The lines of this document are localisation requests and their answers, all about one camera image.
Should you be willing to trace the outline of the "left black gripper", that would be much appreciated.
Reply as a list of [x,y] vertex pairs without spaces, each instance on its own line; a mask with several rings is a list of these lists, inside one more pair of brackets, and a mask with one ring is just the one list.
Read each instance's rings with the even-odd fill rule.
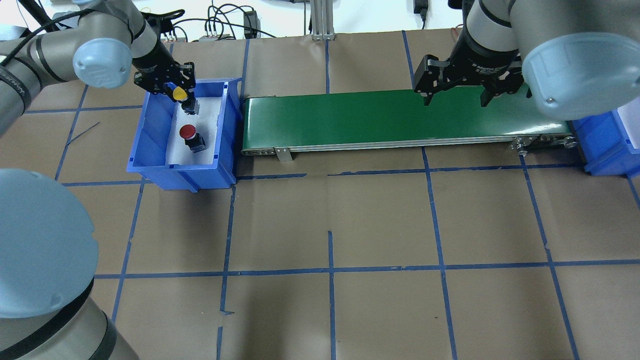
[[133,59],[134,84],[152,94],[162,94],[176,103],[173,93],[180,87],[180,98],[192,97],[196,86],[195,63],[180,64],[169,54],[147,54]]

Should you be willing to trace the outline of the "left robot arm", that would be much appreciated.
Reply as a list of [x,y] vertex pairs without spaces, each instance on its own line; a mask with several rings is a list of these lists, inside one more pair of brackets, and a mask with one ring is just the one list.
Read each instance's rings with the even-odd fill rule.
[[58,181],[90,87],[128,80],[192,100],[194,64],[162,44],[160,14],[132,0],[77,10],[20,38],[1,37],[1,358],[137,360],[92,298],[99,243],[89,214]]

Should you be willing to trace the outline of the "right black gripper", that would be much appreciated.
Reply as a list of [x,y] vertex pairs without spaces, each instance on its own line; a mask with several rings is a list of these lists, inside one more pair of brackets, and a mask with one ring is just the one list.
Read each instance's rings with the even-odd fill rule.
[[450,56],[439,59],[427,54],[413,75],[413,91],[429,106],[434,95],[457,86],[482,85],[480,107],[493,98],[516,94],[524,83],[522,69],[513,66],[517,49],[497,51],[479,44],[470,35],[461,35]]

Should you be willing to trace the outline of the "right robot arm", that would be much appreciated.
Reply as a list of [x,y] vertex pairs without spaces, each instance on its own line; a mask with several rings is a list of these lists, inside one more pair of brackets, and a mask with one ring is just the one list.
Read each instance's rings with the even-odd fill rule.
[[544,116],[578,120],[639,96],[637,0],[451,0],[462,30],[447,59],[425,55],[413,90],[429,105],[458,86],[484,88],[480,105],[522,84]]

